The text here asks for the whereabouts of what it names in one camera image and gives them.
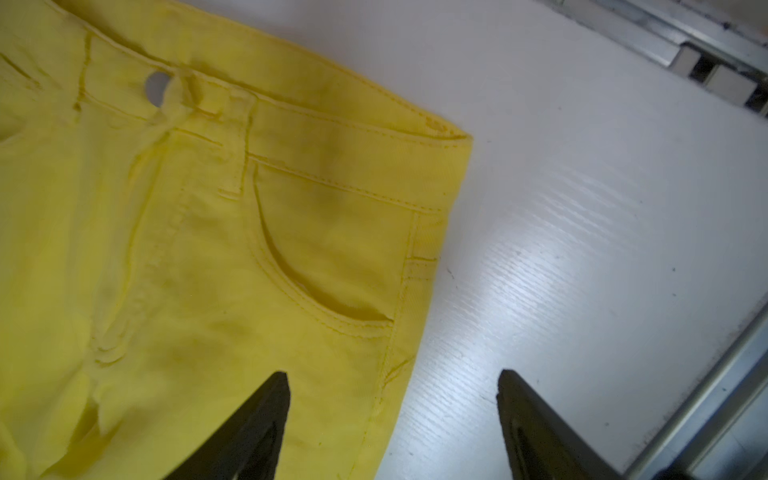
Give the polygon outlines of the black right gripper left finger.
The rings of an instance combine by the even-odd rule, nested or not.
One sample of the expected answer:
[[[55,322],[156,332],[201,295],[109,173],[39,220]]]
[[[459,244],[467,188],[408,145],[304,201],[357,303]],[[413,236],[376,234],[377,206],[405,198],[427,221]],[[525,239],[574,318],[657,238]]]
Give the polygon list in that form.
[[[274,479],[290,401],[287,374],[273,373],[166,479]]]

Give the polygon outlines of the yellow trousers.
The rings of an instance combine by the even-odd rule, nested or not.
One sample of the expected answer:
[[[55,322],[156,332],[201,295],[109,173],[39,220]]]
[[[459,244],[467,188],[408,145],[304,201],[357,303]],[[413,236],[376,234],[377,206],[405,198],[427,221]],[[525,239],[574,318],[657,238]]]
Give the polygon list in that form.
[[[1,475],[165,479],[275,372],[277,479],[372,479],[459,127],[177,1],[1,5]]]

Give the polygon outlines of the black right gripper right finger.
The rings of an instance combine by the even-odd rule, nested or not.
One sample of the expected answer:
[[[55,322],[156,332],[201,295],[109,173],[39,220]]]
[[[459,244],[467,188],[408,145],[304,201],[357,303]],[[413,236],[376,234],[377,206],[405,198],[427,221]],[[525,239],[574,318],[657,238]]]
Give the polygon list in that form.
[[[500,373],[497,406],[513,478],[621,477],[516,371]]]

